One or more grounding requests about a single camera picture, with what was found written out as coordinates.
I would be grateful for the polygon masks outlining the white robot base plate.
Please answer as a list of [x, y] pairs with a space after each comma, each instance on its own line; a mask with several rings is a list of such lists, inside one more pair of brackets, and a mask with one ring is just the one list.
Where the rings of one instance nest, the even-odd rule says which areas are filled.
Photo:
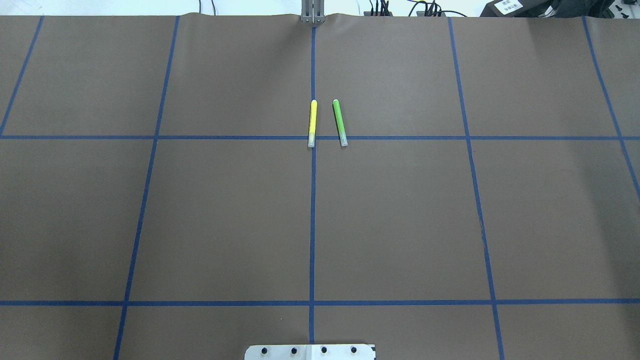
[[245, 360], [375, 360], [374, 345], [339, 344], [263, 344], [251, 345]]

